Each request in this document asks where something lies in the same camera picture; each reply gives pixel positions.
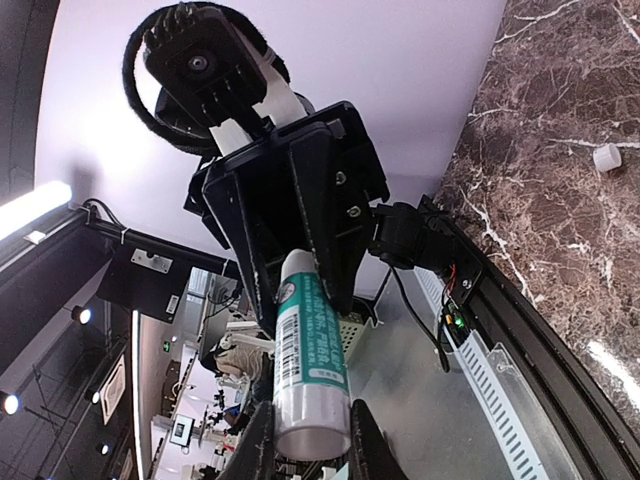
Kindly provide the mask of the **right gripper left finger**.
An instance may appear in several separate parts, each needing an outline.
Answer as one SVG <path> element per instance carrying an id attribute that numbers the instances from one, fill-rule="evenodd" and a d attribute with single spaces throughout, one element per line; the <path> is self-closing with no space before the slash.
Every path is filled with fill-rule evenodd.
<path id="1" fill-rule="evenodd" d="M 262 402 L 218 480 L 267 480 L 275 467 L 274 407 Z"/>

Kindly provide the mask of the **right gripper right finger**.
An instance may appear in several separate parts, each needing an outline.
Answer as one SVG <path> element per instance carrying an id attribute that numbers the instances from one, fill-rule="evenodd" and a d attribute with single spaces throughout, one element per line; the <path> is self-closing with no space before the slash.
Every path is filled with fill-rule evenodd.
<path id="1" fill-rule="evenodd" d="M 353 480 L 407 480 L 378 427 L 368 405 L 356 399 L 350 411 L 349 478 Z"/>

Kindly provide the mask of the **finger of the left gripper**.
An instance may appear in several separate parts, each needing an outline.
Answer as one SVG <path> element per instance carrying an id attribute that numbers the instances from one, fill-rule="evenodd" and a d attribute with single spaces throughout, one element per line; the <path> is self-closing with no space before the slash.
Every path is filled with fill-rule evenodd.
<path id="1" fill-rule="evenodd" d="M 277 308 L 264 256 L 258 245 L 249 196 L 239 175 L 209 172 L 204 180 L 202 196 L 236 255 L 241 279 L 260 328 L 274 339 Z"/>
<path id="2" fill-rule="evenodd" d="M 348 314 L 372 225 L 364 214 L 348 216 L 349 208 L 364 207 L 364 197 L 338 192 L 339 160 L 337 140 L 320 122 L 305 127 L 290 144 L 289 161 L 308 249 L 330 305 Z"/>

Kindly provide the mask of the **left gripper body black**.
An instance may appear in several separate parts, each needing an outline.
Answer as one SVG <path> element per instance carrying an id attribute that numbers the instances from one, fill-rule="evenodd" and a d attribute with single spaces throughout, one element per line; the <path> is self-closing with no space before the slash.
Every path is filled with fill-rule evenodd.
<path id="1" fill-rule="evenodd" d="M 370 237 L 371 202 L 390 192 L 359 111 L 341 101 L 200 169 L 189 197 L 223 248 L 281 260 L 353 251 Z"/>

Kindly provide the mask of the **green white glue stick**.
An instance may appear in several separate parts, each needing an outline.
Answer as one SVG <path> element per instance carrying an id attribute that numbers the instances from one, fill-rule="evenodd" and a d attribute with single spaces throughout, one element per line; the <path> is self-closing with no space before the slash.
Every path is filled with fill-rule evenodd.
<path id="1" fill-rule="evenodd" d="M 293 250 L 281 269 L 274 367 L 274 435 L 291 460 L 331 460 L 350 447 L 350 392 L 339 316 L 313 255 Z"/>

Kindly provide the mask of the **small grey glue cap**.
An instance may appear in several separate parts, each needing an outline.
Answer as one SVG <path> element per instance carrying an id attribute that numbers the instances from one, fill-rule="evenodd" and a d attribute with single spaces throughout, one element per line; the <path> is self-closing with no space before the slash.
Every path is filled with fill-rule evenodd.
<path id="1" fill-rule="evenodd" d="M 595 148 L 592 159 L 596 170 L 601 173 L 617 169 L 622 165 L 620 151 L 613 143 L 607 143 Z"/>

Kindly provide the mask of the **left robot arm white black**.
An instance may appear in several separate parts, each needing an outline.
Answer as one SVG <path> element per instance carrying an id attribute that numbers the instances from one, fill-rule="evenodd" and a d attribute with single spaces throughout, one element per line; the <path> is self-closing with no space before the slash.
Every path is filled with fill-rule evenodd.
<path id="1" fill-rule="evenodd" d="M 390 204 L 385 174 L 355 106 L 336 103 L 212 162 L 191 179 L 203 222 L 235 253 L 260 328 L 276 330 L 281 267 L 308 251 L 323 292 L 352 308 L 356 274 L 371 254 L 397 269 L 447 273 L 453 243 L 421 205 Z"/>

